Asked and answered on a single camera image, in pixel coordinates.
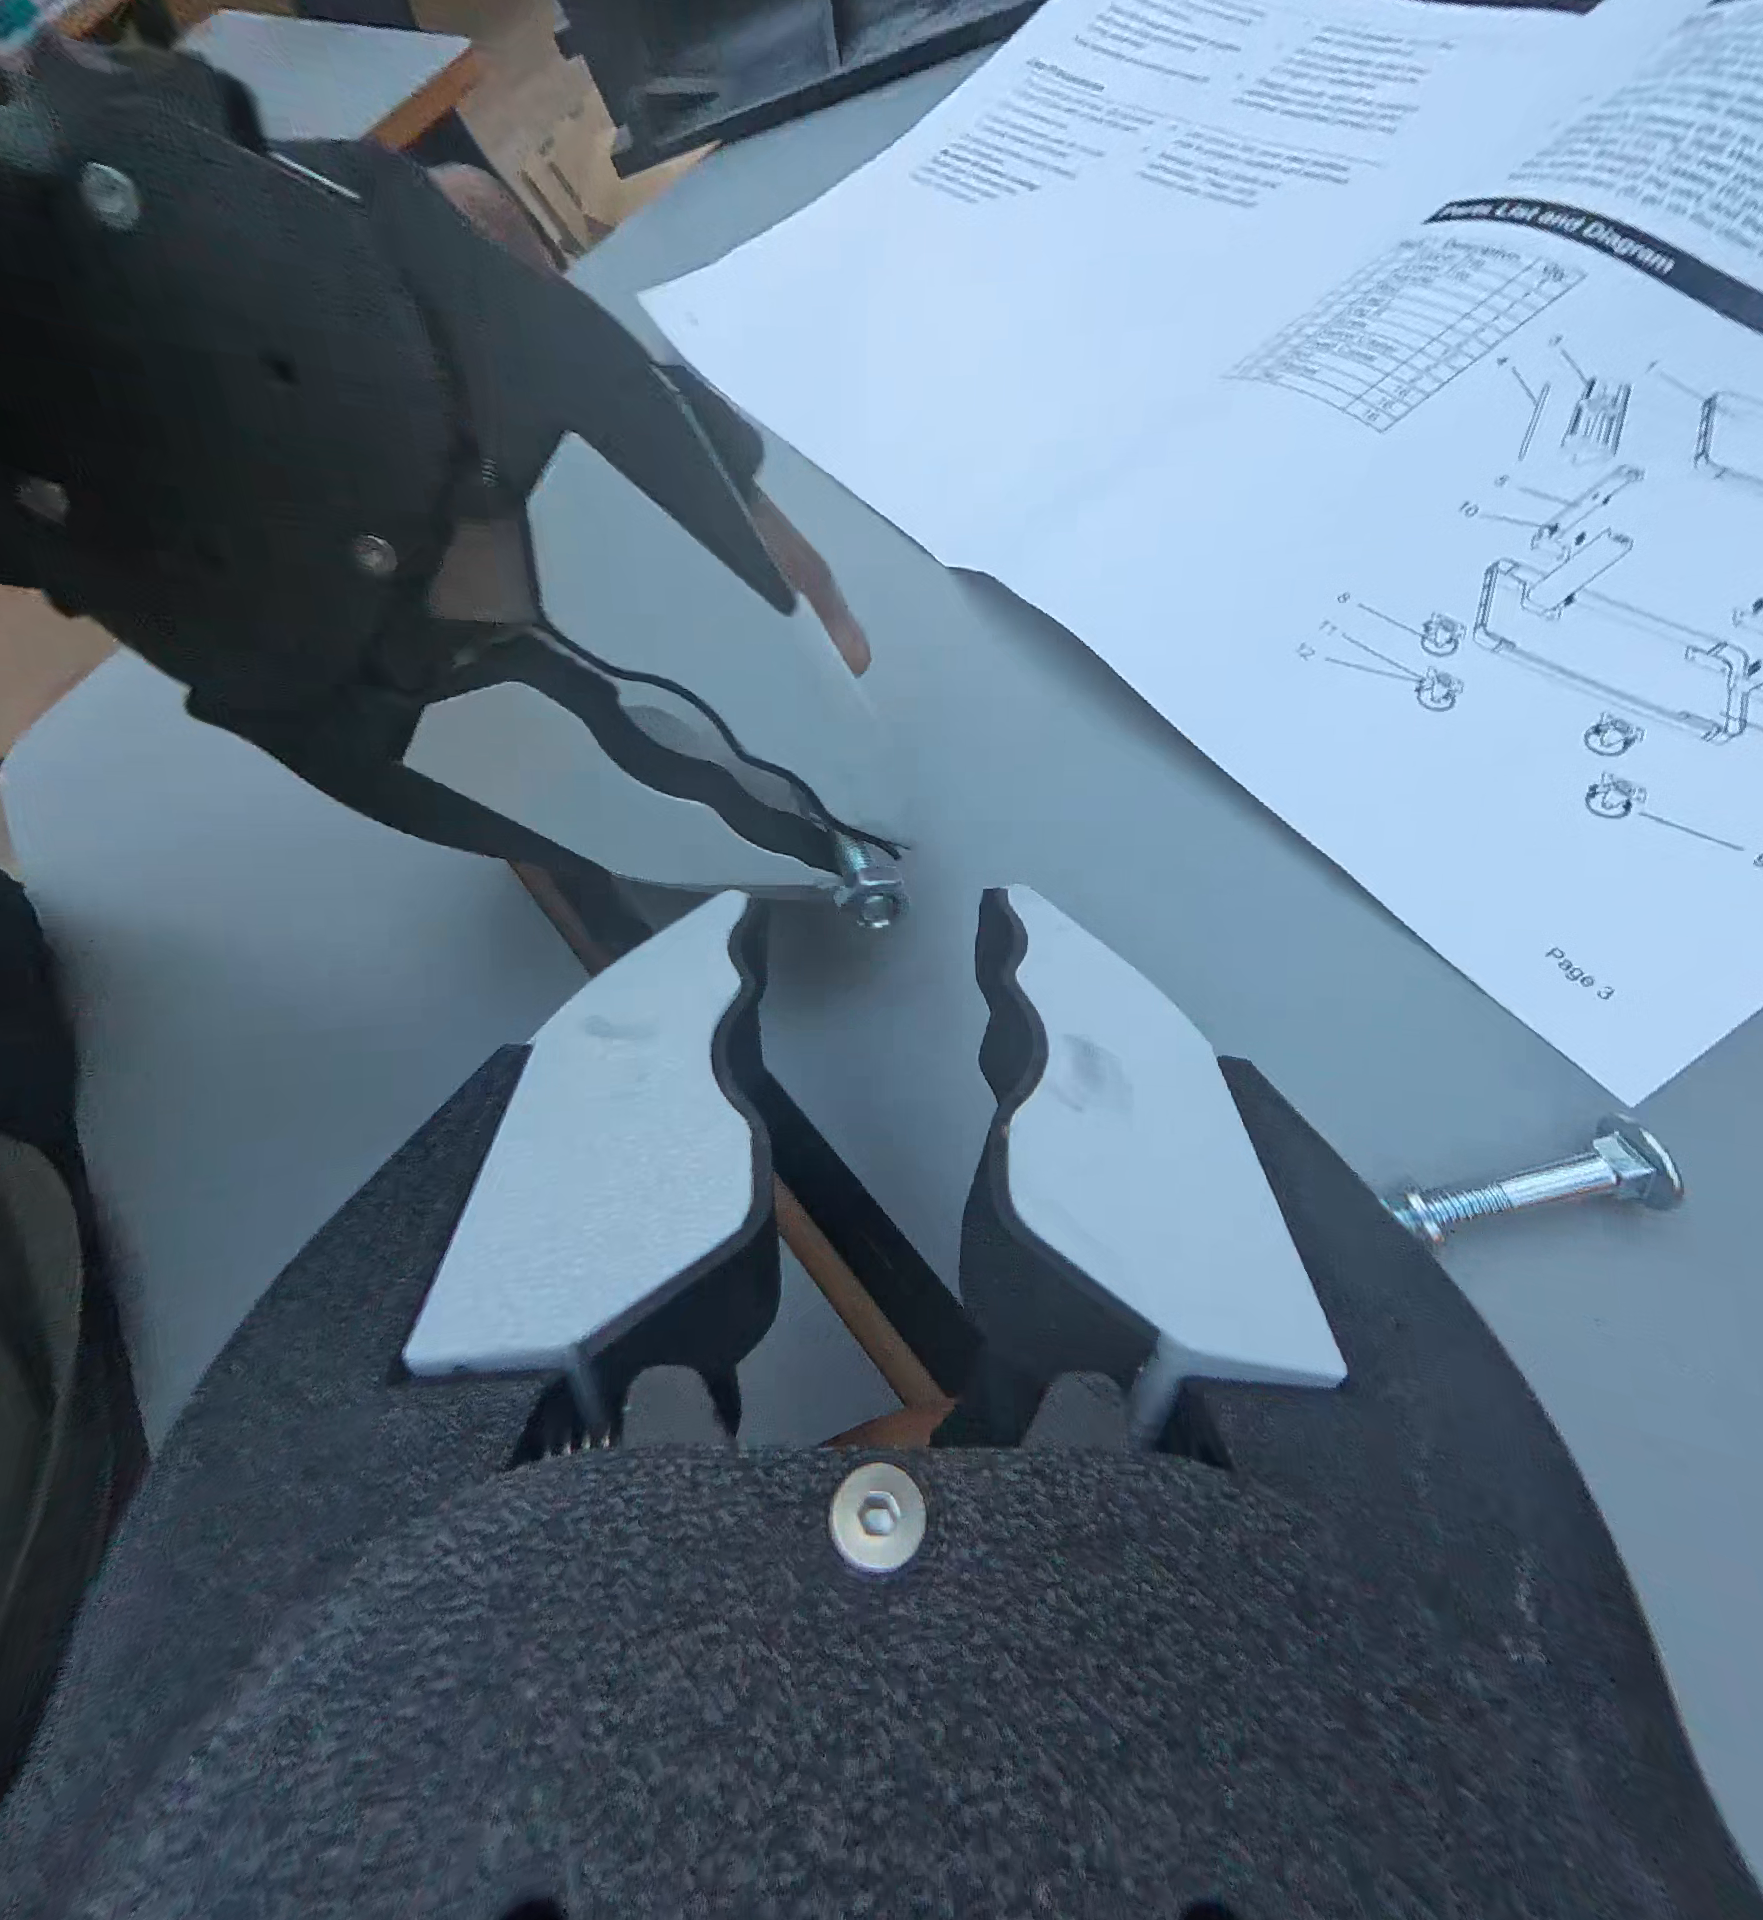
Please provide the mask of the white instruction manual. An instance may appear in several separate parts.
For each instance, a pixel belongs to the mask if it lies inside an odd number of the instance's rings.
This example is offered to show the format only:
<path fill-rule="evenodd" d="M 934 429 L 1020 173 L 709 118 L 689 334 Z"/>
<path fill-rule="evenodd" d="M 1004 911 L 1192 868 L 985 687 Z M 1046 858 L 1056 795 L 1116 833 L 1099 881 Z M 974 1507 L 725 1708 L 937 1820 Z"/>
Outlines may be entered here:
<path fill-rule="evenodd" d="M 1763 1007 L 1763 6 L 1046 6 L 646 315 L 1605 1088 Z"/>

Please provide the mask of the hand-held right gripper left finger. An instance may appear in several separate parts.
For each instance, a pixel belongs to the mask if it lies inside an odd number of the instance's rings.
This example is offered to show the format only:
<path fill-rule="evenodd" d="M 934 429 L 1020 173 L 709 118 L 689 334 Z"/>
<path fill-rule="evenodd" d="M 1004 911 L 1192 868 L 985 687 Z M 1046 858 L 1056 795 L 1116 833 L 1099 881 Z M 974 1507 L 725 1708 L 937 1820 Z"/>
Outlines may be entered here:
<path fill-rule="evenodd" d="M 539 1024 L 404 1378 L 539 1377 L 610 1437 L 636 1377 L 689 1368 L 741 1432 L 778 1312 L 761 998 L 765 905 L 716 892 Z"/>

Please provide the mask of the brown cardboard box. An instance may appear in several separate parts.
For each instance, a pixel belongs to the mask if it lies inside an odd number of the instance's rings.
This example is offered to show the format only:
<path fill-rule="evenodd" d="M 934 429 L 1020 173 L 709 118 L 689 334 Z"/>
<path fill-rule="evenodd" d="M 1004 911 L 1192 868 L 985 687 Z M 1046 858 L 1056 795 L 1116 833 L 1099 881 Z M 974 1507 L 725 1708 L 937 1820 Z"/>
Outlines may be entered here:
<path fill-rule="evenodd" d="M 614 173 L 614 122 L 582 55 L 553 36 L 564 16 L 546 0 L 477 6 L 464 36 L 477 53 L 477 84 L 464 95 L 464 126 L 483 161 L 520 196 L 559 264 L 591 256 L 610 227 L 659 201 L 709 149 Z"/>

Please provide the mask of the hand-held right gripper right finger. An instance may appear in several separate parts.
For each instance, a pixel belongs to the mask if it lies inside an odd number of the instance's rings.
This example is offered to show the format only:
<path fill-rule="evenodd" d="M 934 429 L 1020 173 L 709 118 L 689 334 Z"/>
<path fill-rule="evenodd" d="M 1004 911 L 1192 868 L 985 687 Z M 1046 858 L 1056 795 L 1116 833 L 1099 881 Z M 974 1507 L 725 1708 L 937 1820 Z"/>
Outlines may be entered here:
<path fill-rule="evenodd" d="M 1034 887 L 974 931 L 993 1122 L 961 1202 L 977 1334 L 957 1446 L 1020 1446 L 1063 1377 L 1161 1443 L 1192 1378 L 1339 1389 L 1348 1363 L 1219 1050 Z"/>

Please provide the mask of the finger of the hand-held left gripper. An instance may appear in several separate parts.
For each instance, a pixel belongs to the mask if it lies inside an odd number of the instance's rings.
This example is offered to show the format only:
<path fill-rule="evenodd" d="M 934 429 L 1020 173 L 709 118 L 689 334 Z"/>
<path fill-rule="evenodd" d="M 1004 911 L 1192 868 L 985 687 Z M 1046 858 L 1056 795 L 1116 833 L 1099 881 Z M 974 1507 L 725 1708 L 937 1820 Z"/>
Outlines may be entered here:
<path fill-rule="evenodd" d="M 428 704 L 404 770 L 582 858 L 667 892 L 835 897 L 840 871 L 754 845 L 704 800 L 625 774 L 582 711 L 528 682 Z"/>
<path fill-rule="evenodd" d="M 559 439 L 528 493 L 528 553 L 553 637 L 610 669 L 663 746 L 778 817 L 906 845 L 906 758 L 844 606 L 776 611 L 582 439 Z"/>

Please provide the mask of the person's left hand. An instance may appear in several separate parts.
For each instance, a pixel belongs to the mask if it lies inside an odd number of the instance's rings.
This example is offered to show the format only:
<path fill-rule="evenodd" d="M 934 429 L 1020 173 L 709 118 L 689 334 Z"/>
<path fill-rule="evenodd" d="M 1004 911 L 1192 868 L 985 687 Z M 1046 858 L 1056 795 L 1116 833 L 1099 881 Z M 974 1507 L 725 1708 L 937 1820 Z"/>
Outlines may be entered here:
<path fill-rule="evenodd" d="M 528 215 L 520 207 L 520 196 L 483 166 L 475 161 L 432 161 L 428 176 L 438 181 L 438 194 L 475 226 L 483 227 L 493 246 L 505 246 L 512 261 L 522 261 L 528 269 L 559 282 L 559 264 L 553 256 L 546 251 L 539 227 L 528 226 Z M 826 637 L 835 639 L 835 651 L 844 657 L 844 669 L 855 677 L 865 677 L 870 669 L 870 639 L 855 621 L 855 611 L 844 606 L 830 567 L 818 558 L 818 550 L 802 534 L 802 522 L 761 491 L 761 443 L 754 443 L 754 462 L 749 462 L 749 478 L 741 482 L 743 491 L 743 504 L 749 504 L 749 519 L 765 537 L 765 550 L 776 553 L 778 573 L 809 600 L 809 611 L 818 618 Z"/>

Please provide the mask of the grey wooden-edged board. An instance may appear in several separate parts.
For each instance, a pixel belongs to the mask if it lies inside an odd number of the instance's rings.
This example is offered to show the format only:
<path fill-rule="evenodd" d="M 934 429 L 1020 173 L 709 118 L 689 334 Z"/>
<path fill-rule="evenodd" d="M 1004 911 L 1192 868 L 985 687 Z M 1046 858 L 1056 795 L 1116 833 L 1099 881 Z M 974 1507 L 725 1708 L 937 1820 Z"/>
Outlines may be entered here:
<path fill-rule="evenodd" d="M 213 10 L 177 53 L 245 81 L 269 144 L 362 137 L 413 149 L 483 81 L 464 36 Z"/>

